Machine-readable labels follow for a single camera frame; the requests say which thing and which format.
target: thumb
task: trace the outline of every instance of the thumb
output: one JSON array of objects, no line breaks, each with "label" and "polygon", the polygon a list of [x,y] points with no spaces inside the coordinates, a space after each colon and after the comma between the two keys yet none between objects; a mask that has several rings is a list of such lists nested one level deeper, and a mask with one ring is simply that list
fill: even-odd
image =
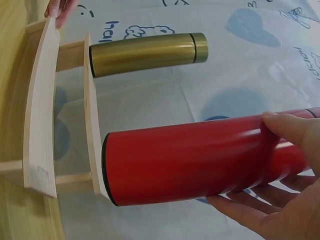
[{"label": "thumb", "polygon": [[48,9],[51,17],[54,17],[54,18],[58,17],[60,1],[61,0],[50,0]]},{"label": "thumb", "polygon": [[314,174],[320,177],[320,119],[272,112],[265,112],[262,118],[271,132],[304,152]]}]

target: wooden table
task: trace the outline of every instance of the wooden table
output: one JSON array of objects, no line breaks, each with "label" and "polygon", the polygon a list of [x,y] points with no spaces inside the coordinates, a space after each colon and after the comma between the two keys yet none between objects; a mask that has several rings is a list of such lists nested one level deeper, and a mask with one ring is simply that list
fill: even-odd
[{"label": "wooden table", "polygon": [[[20,160],[33,49],[48,0],[0,0],[0,161]],[[0,240],[63,240],[58,201],[0,177]]]}]

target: blue cartoon print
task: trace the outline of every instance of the blue cartoon print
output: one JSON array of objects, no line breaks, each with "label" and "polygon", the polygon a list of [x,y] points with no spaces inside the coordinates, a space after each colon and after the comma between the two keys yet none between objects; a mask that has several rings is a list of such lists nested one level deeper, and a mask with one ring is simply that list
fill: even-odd
[{"label": "blue cartoon print", "polygon": [[301,13],[302,13],[301,7],[295,8],[289,12],[280,11],[281,16],[284,16],[287,19],[297,22],[298,24],[300,24],[306,29],[310,29],[311,26],[308,23],[301,21],[301,19],[303,19],[303,17],[300,16]]},{"label": "blue cartoon print", "polygon": [[233,35],[248,42],[261,46],[279,48],[279,40],[264,30],[261,16],[250,9],[241,8],[233,12],[225,29]]},{"label": "blue cartoon print", "polygon": [[123,39],[133,39],[133,38],[141,38],[148,37],[154,35],[169,35],[175,34],[175,30],[171,29],[168,26],[138,26],[133,25],[125,30],[125,36]]}]

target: finger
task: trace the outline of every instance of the finger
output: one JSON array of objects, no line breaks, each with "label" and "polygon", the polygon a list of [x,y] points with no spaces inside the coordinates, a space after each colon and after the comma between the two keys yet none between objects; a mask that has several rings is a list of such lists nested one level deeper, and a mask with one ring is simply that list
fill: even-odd
[{"label": "finger", "polygon": [[315,176],[294,175],[294,176],[288,176],[280,180],[280,182],[286,185],[290,189],[302,192],[308,186],[314,184],[316,180],[317,180],[317,177]]},{"label": "finger", "polygon": [[60,0],[58,16],[64,11],[67,0]]},{"label": "finger", "polygon": [[63,24],[65,24],[65,22],[70,17],[72,12],[76,9],[78,2],[79,0],[68,0],[66,2],[63,12],[60,14],[60,16],[56,20],[56,27],[58,29],[61,28]]},{"label": "finger", "polygon": [[210,196],[207,198],[209,204],[219,212],[237,221],[242,226],[262,234],[262,222],[267,214],[252,207],[234,202],[222,196]]},{"label": "finger", "polygon": [[292,114],[272,114],[265,112],[263,121],[268,129],[279,137],[282,137],[294,145],[302,148],[306,133],[315,124],[319,123],[316,118],[305,119]]},{"label": "finger", "polygon": [[48,11],[51,17],[56,18],[58,16],[60,6],[60,0],[50,0],[48,4]]},{"label": "finger", "polygon": [[320,177],[320,118],[304,119],[291,114],[265,112],[263,121],[271,132],[304,152],[314,174]]},{"label": "finger", "polygon": [[251,190],[257,194],[258,197],[279,208],[285,207],[288,202],[298,195],[297,193],[287,192],[271,185],[257,186]]},{"label": "finger", "polygon": [[44,17],[47,18],[49,15],[49,5],[46,6],[45,12],[44,12]]},{"label": "finger", "polygon": [[280,207],[271,206],[265,202],[262,202],[256,199],[253,196],[245,193],[244,191],[240,192],[230,192],[227,194],[228,198],[238,204],[243,204],[253,209],[257,209],[265,214],[277,213],[281,210]]}]

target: fingernail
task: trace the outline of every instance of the fingernail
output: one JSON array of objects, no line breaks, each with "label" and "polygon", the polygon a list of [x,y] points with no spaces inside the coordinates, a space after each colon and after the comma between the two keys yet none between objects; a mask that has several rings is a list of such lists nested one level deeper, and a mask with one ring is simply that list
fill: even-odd
[{"label": "fingernail", "polygon": [[266,111],[262,114],[262,116],[264,118],[271,118],[271,117],[274,117],[276,116],[277,114],[275,112],[272,112],[272,111]]}]

